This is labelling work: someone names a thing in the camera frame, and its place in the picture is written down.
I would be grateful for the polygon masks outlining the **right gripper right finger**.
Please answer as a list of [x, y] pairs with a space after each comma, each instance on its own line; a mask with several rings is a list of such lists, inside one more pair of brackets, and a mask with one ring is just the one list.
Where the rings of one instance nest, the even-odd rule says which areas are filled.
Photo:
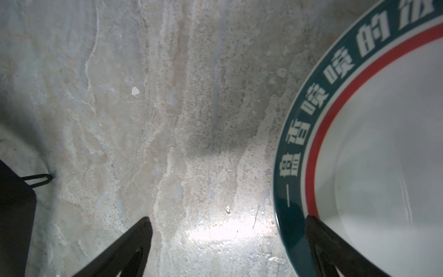
[[305, 220], [311, 263], [318, 277], [386, 277], [330, 227], [314, 216]]

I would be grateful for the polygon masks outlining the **green red rimmed plate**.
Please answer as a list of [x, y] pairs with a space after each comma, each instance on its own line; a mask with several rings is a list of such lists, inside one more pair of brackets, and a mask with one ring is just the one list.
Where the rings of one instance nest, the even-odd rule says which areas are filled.
[[308, 216], [392, 277], [443, 274], [443, 3], [380, 1], [324, 54], [283, 125], [278, 229], [313, 277]]

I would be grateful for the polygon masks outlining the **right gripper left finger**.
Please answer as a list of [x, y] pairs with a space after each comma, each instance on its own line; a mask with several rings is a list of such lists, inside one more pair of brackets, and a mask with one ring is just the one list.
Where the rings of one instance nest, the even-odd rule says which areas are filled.
[[144, 274], [153, 229], [149, 217], [141, 218], [104, 250], [77, 277], [141, 277]]

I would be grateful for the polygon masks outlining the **black wire dish rack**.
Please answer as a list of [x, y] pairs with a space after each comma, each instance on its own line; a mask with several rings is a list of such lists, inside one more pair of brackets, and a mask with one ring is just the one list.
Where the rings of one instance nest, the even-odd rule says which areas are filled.
[[1, 276], [23, 277], [36, 211], [35, 188], [52, 182], [51, 174], [19, 177], [1, 162]]

